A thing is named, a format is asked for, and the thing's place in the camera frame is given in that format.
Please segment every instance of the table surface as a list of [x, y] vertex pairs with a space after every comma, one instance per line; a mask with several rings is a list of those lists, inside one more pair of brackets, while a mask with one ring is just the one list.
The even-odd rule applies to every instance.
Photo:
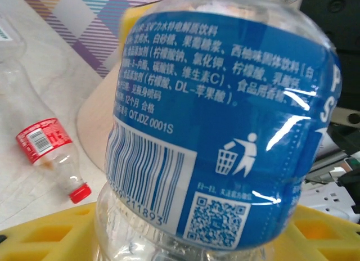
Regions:
[[[0, 0], [0, 11], [25, 38], [28, 48], [21, 63], [33, 87], [78, 147], [80, 172], [93, 193], [77, 205], [94, 202], [106, 178], [81, 148], [75, 120], [101, 78], [23, 0]], [[15, 137], [0, 127], [0, 230], [73, 206], [55, 182], [30, 165]]]

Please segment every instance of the qr code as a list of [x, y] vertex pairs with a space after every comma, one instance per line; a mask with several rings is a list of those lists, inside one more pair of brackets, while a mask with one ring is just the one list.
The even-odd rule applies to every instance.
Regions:
[[196, 192], [184, 239], [219, 250], [235, 249], [251, 204]]

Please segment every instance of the red bottle cap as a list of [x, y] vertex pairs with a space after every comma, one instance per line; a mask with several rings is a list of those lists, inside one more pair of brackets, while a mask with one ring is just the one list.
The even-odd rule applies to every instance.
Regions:
[[70, 199], [74, 204], [77, 204], [81, 200], [85, 199], [87, 196], [91, 194], [90, 187], [84, 183], [71, 194], [69, 194]]

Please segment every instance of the bottle label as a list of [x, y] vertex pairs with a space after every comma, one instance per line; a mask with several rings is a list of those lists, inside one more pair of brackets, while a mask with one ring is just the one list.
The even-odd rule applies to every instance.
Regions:
[[106, 173], [155, 227], [215, 250], [277, 236], [340, 95], [336, 55], [201, 12], [139, 19], [123, 48]]
[[0, 26], [0, 41], [12, 41], [12, 38]]
[[72, 140], [56, 118], [39, 121], [22, 130], [16, 140], [34, 165], [49, 152], [69, 143]]

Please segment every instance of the clear plastic bottle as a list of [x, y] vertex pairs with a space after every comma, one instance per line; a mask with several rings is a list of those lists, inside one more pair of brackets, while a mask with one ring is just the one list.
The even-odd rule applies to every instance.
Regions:
[[341, 90], [332, 43], [284, 1], [164, 0], [134, 25], [99, 260], [272, 259]]
[[91, 189], [81, 178], [77, 148], [16, 60], [25, 51], [24, 40], [2, 15], [0, 29], [7, 37], [0, 40], [0, 116], [31, 163], [45, 168], [78, 203]]

